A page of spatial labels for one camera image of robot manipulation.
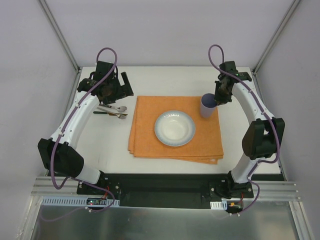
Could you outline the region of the lilac plastic cup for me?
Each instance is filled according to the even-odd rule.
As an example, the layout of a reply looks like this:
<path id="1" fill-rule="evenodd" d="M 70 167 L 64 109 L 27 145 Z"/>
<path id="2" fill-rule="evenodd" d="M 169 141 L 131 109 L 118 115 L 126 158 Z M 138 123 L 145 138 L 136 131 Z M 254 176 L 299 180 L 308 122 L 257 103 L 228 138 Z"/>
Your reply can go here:
<path id="1" fill-rule="evenodd" d="M 213 93 L 206 93 L 200 99 L 200 115 L 203 118 L 209 118 L 215 108 L 217 103 L 215 101 L 215 95 Z"/>

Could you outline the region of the silver spoon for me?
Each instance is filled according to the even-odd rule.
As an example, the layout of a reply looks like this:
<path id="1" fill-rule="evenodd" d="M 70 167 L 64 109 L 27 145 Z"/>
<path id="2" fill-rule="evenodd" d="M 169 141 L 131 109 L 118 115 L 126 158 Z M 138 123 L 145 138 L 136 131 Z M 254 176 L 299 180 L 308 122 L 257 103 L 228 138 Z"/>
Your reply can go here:
<path id="1" fill-rule="evenodd" d="M 116 110 L 119 113 L 123 113 L 128 109 L 126 106 L 117 107 L 117 106 L 112 106 L 112 105 L 102 104 L 102 103 L 100 103 L 99 106 L 100 107 L 104 107 L 104 108 L 109 108 L 109 109 Z"/>

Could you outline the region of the silver fork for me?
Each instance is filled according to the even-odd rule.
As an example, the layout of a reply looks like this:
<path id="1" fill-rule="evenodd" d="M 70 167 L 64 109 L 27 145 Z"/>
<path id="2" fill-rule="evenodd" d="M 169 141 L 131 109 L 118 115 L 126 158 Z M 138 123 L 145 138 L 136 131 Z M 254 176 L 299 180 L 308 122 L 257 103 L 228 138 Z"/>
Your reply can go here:
<path id="1" fill-rule="evenodd" d="M 114 113 L 116 115 L 111 115 L 111 116 L 116 116 L 118 119 L 126 119 L 127 118 L 127 114 L 126 113 L 115 113 L 106 109 L 102 109 L 101 107 L 98 107 L 97 110 L 98 112 L 107 112 L 107 113 Z"/>

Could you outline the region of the orange cloth napkin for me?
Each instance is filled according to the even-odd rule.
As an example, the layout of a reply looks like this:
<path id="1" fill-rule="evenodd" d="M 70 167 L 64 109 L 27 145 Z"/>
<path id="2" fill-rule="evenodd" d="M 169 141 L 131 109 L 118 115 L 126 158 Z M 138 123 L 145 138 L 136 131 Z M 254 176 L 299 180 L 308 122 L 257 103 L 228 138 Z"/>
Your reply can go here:
<path id="1" fill-rule="evenodd" d="M 216 164 L 224 157 L 218 110 L 209 118 L 200 114 L 199 96 L 137 97 L 128 150 L 136 158 L 177 159 Z M 157 118 L 168 111 L 188 114 L 195 123 L 195 135 L 183 146 L 168 146 L 155 134 Z"/>

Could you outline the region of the white blue-rimmed plate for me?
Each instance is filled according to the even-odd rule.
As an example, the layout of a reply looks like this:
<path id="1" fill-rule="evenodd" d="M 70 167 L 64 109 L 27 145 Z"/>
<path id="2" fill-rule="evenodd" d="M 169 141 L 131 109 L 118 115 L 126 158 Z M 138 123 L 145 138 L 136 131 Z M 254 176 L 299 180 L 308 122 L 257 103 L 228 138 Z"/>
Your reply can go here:
<path id="1" fill-rule="evenodd" d="M 154 124 L 157 139 L 166 146 L 181 147 L 195 136 L 196 125 L 185 112 L 170 110 L 162 113 Z"/>

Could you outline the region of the gold-tipped knife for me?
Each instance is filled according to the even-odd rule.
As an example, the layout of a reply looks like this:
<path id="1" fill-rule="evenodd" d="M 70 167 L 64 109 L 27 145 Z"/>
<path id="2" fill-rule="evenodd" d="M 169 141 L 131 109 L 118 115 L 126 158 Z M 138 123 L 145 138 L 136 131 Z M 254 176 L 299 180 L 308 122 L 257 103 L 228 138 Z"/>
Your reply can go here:
<path id="1" fill-rule="evenodd" d="M 103 112 L 103 111 L 94 111 L 93 114 L 117 116 L 115 113 Z"/>

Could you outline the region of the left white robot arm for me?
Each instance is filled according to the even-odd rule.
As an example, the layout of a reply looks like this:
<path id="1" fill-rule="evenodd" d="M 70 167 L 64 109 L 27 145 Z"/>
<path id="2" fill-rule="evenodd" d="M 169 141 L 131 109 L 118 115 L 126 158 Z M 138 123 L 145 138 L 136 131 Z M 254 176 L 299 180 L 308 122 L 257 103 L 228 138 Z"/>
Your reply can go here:
<path id="1" fill-rule="evenodd" d="M 90 116 L 98 106 L 114 104 L 133 96 L 127 73 L 117 66 L 98 61 L 95 71 L 79 82 L 73 104 L 58 129 L 48 139 L 40 139 L 38 150 L 45 169 L 54 174 L 88 183 L 96 195 L 103 193 L 106 182 L 103 172 L 85 164 L 76 151 L 79 138 Z"/>

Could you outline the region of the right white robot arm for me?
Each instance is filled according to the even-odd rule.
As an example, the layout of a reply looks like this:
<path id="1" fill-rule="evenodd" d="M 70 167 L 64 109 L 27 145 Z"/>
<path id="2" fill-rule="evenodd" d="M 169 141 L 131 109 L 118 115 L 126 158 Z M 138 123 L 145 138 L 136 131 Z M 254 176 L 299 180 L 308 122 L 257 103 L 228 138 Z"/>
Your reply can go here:
<path id="1" fill-rule="evenodd" d="M 232 102 L 232 98 L 237 99 L 249 123 L 241 143 L 243 154 L 230 171 L 233 180 L 224 188 L 229 197 L 235 198 L 242 193 L 242 184 L 249 182 L 260 163 L 273 163 L 270 158 L 280 149 L 285 122 L 274 117 L 256 95 L 255 84 L 248 72 L 239 72 L 234 61 L 221 63 L 218 69 L 215 102 L 220 106 Z"/>

